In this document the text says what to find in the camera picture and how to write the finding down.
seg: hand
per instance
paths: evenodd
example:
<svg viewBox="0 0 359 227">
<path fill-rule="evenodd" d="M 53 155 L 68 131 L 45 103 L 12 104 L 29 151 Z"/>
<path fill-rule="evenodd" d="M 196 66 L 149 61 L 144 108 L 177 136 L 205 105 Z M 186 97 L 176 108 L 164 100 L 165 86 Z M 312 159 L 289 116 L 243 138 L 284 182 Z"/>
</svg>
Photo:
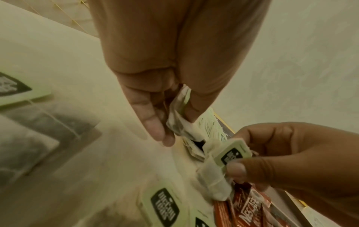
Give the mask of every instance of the hand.
<svg viewBox="0 0 359 227">
<path fill-rule="evenodd" d="M 187 84 L 194 122 L 246 56 L 270 0 L 89 0 L 106 63 L 149 134 L 174 144 L 166 105 Z"/>
<path fill-rule="evenodd" d="M 359 223 L 359 135 L 306 123 L 264 123 L 238 131 L 261 157 L 227 165 L 236 181 L 281 188 L 338 224 Z"/>
</svg>

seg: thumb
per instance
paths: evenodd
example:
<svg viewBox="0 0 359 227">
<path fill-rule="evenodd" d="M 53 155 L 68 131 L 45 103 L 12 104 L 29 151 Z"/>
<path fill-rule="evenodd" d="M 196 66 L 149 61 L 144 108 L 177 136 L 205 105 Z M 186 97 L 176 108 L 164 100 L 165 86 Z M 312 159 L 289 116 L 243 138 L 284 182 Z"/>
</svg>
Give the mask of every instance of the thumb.
<svg viewBox="0 0 359 227">
<path fill-rule="evenodd" d="M 195 122 L 211 106 L 219 93 L 218 91 L 211 94 L 203 94 L 191 90 L 190 100 L 184 109 L 185 118 L 189 122 Z"/>
<path fill-rule="evenodd" d="M 301 188 L 306 165 L 302 155 L 253 157 L 236 159 L 227 165 L 227 175 L 238 182 L 271 185 L 272 187 Z"/>
</svg>

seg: person's left hand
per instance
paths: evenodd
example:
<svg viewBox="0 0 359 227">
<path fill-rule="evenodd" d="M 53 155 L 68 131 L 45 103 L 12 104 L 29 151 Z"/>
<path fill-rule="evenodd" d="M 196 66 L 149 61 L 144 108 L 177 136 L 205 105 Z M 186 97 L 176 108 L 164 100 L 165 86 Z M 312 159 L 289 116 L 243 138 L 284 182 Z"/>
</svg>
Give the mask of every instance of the person's left hand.
<svg viewBox="0 0 359 227">
<path fill-rule="evenodd" d="M 149 134 L 175 142 L 166 104 L 181 84 L 194 122 L 246 56 L 270 0 L 89 0 L 106 63 Z"/>
</svg>

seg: tea bag string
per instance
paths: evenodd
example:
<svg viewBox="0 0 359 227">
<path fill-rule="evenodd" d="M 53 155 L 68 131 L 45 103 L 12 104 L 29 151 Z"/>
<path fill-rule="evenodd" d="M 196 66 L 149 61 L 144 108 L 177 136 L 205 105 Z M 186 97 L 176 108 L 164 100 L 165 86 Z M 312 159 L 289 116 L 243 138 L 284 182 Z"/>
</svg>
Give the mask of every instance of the tea bag string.
<svg viewBox="0 0 359 227">
<path fill-rule="evenodd" d="M 37 105 L 36 103 L 34 103 L 32 100 L 27 99 L 27 101 L 31 104 L 34 105 L 36 108 L 38 108 L 39 110 L 41 110 L 43 113 L 45 113 L 46 115 L 48 115 L 49 117 L 51 117 L 54 121 L 56 121 L 57 123 L 61 124 L 62 126 L 64 126 L 67 130 L 69 130 L 72 134 L 74 134 L 76 136 L 77 139 L 80 139 L 80 135 L 76 133 L 75 130 L 73 130 L 72 128 L 70 128 L 69 126 L 67 126 L 65 123 L 63 123 L 62 121 L 60 121 L 59 119 L 57 119 L 55 116 L 53 116 L 52 114 L 50 114 L 48 111 L 46 111 L 45 109 L 41 108 L 39 105 Z"/>
</svg>

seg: floor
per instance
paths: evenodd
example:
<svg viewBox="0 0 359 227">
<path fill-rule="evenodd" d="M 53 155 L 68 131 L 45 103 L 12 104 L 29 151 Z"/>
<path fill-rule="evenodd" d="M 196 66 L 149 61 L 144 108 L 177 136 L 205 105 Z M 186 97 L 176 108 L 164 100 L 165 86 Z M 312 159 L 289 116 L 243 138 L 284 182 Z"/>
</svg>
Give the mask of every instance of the floor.
<svg viewBox="0 0 359 227">
<path fill-rule="evenodd" d="M 85 0 L 3 1 L 97 36 Z M 273 0 L 215 111 L 234 130 L 302 121 L 359 132 L 358 12 L 354 0 Z"/>
</svg>

